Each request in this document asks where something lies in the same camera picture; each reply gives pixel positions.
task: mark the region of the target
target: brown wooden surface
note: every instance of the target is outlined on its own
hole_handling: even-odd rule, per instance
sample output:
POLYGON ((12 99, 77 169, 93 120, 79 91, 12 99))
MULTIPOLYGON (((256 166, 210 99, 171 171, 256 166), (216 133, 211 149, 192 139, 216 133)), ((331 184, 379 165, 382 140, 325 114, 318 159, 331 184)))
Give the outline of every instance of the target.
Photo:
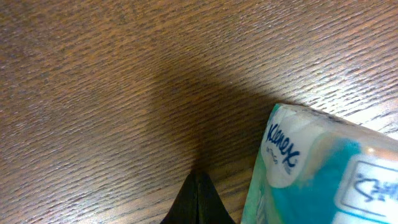
POLYGON ((241 219, 274 103, 398 139, 388 1, 0 1, 0 222, 158 223, 192 167, 241 219))

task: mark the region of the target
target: teal packaging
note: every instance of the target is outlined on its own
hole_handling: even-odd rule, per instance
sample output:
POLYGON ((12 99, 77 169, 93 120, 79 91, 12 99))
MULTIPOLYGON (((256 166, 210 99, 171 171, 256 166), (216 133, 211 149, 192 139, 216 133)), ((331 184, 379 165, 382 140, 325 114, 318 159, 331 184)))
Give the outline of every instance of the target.
POLYGON ((275 105, 241 223, 398 223, 397 148, 330 114, 275 105))

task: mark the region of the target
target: blue lettering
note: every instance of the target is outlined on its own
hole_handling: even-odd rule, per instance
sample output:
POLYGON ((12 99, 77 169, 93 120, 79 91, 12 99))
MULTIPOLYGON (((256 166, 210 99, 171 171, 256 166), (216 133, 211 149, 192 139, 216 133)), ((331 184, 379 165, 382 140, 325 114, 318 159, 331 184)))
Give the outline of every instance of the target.
POLYGON ((283 156, 286 155, 282 163, 286 162, 288 167, 296 166, 297 160, 293 163, 291 161, 291 158, 300 155, 300 152, 293 151, 294 144, 290 143, 289 138, 285 138, 285 134, 282 132, 281 129, 279 129, 278 124, 271 124, 267 134, 266 142, 267 141, 275 144, 275 146, 279 149, 280 154, 282 154, 283 156))
POLYGON ((389 196, 390 199, 394 199, 394 196, 397 195, 398 183, 394 182, 382 182, 376 178, 366 178, 362 174, 357 175, 358 180, 354 182, 354 189, 366 197, 365 202, 372 202, 373 200, 378 200, 385 202, 386 196, 389 196), (362 185, 363 183, 373 183, 372 188, 366 187, 366 185, 362 185))

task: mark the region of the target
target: kleenex logo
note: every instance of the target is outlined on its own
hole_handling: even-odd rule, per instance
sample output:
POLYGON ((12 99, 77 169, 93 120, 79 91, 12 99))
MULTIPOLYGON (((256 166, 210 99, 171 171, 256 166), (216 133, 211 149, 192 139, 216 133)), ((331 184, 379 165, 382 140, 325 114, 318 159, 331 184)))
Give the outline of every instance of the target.
POLYGON ((286 172, 290 174, 290 169, 296 166, 297 163, 297 160, 292 161, 292 158, 300 155, 300 152, 293 150, 294 144, 290 142, 290 139, 285 136, 281 129, 279 129, 278 124, 272 124, 270 126, 266 142, 267 141, 275 144, 279 149, 280 154, 284 156, 282 163, 286 172))

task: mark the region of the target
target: black triangular tip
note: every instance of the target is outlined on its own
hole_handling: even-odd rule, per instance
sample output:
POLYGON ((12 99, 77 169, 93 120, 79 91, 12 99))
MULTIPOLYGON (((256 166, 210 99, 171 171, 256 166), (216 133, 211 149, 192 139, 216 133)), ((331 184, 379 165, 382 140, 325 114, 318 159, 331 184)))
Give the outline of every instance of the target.
POLYGON ((209 175, 193 170, 161 224, 233 224, 209 175))

